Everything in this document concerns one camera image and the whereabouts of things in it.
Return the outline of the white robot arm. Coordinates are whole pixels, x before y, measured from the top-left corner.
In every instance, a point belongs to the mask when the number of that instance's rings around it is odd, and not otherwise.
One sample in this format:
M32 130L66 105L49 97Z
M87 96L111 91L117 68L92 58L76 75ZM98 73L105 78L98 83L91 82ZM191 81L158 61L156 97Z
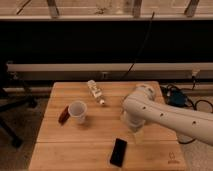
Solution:
M139 84L123 100L123 120L133 132L149 120L213 146L213 114L155 102L155 97L151 85Z

